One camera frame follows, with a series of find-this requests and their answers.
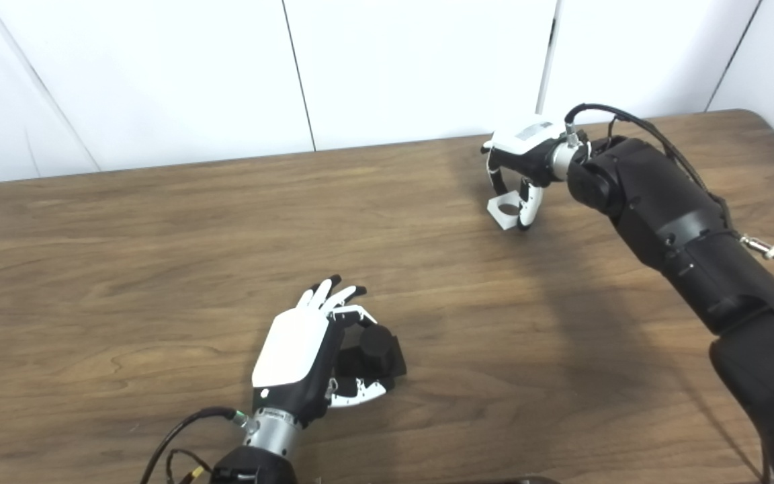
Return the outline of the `white and black left hand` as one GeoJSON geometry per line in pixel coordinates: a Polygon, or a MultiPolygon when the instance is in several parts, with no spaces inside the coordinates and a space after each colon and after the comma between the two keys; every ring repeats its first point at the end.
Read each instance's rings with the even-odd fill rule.
{"type": "Polygon", "coordinates": [[[285,411],[307,428],[329,409],[362,405],[395,389],[392,376],[339,373],[347,329],[381,327],[352,301],[366,294],[366,287],[339,288],[341,281],[335,274],[310,286],[275,316],[251,376],[253,411],[285,411]]]}

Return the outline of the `white and black right hand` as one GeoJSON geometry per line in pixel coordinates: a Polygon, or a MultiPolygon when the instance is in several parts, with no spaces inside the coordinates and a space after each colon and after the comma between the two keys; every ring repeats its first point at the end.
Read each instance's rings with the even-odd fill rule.
{"type": "Polygon", "coordinates": [[[562,177],[555,172],[556,151],[565,145],[565,127],[543,116],[495,130],[483,142],[486,174],[495,192],[486,210],[506,231],[527,231],[535,222],[544,190],[562,177]]]}

